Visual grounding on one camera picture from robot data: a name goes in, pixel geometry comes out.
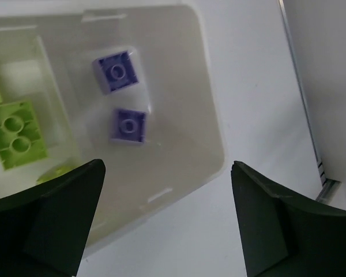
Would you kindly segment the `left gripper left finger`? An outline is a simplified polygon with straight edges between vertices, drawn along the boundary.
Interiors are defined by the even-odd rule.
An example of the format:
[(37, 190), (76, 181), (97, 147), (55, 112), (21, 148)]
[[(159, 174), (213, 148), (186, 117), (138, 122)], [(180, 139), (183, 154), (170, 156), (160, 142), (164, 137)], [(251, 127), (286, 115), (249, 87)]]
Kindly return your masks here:
[(104, 183), (101, 159), (0, 199), (0, 276), (76, 276)]

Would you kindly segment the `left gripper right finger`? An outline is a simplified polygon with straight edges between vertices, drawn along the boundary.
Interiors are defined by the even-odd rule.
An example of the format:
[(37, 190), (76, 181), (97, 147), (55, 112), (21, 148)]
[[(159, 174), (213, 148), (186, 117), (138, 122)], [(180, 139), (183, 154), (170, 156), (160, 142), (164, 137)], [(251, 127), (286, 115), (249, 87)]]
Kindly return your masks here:
[(248, 276), (346, 276), (346, 211), (272, 181), (243, 162), (231, 169)]

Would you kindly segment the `green 2x4 lego brick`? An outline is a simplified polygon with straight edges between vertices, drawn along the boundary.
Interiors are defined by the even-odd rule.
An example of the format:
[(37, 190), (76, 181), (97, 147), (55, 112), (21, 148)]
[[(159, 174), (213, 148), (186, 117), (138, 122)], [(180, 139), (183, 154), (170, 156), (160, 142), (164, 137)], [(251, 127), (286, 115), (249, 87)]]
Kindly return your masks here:
[(0, 104), (0, 163), (3, 169), (11, 170), (47, 157), (32, 103)]

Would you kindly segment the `small purple lego brick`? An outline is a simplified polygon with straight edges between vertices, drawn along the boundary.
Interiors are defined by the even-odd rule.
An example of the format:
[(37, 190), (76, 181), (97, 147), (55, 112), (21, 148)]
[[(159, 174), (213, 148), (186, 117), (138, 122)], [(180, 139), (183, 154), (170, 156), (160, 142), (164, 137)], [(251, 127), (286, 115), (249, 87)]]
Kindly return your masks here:
[(145, 142), (147, 113), (125, 108), (112, 112), (109, 129), (111, 141), (143, 144)]

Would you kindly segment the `green 2x2 lego brick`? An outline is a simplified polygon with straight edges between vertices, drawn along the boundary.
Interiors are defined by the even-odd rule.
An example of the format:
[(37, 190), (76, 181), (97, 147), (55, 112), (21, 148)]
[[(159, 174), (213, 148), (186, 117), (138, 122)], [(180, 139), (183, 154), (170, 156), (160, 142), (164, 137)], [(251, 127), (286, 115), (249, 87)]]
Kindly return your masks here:
[(50, 181), (52, 179), (58, 178), (70, 171), (72, 171), (73, 169), (75, 169), (76, 167), (71, 165), (71, 164), (63, 164), (63, 165), (59, 165), (56, 166), (50, 170), (48, 170), (47, 172), (45, 172), (44, 174), (42, 174), (37, 180), (36, 180), (36, 184), (40, 185), (42, 183), (45, 183), (47, 181)]

